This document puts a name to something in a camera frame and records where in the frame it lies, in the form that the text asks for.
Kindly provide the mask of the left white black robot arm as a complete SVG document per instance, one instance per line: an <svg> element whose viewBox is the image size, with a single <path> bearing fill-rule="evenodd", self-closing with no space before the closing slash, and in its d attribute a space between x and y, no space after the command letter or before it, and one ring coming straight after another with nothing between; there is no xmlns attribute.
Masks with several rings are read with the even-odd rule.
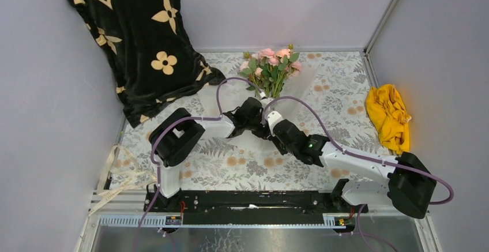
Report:
<svg viewBox="0 0 489 252"><path fill-rule="evenodd" d="M165 212L178 207L180 165L202 137L235 138L244 131L270 136L261 121L263 109L261 101L249 97L235 110L217 117L192 116L185 108L179 108L165 119L149 137L150 159L157 168L157 205Z"/></svg>

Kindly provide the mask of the pink fake flower bouquet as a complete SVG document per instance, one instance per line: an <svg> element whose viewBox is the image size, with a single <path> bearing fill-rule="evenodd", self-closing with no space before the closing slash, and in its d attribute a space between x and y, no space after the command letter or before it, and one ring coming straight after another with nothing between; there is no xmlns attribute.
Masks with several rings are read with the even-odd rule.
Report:
<svg viewBox="0 0 489 252"><path fill-rule="evenodd" d="M277 51L264 48L259 52L244 52L238 74L250 81L248 91L256 95L263 91L267 97L278 98L285 82L302 72L299 55L292 43Z"/></svg>

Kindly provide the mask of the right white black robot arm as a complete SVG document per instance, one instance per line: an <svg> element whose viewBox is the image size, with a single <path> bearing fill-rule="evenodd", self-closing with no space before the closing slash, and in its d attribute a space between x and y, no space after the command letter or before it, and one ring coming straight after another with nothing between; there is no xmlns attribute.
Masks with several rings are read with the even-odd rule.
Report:
<svg viewBox="0 0 489 252"><path fill-rule="evenodd" d="M330 198L336 212L377 204L393 206L412 218L425 217L437 183L414 154L381 156L334 144L326 136L307 136L289 120L273 115L268 116L267 125L281 146L302 163L347 170L368 179L337 183Z"/></svg>

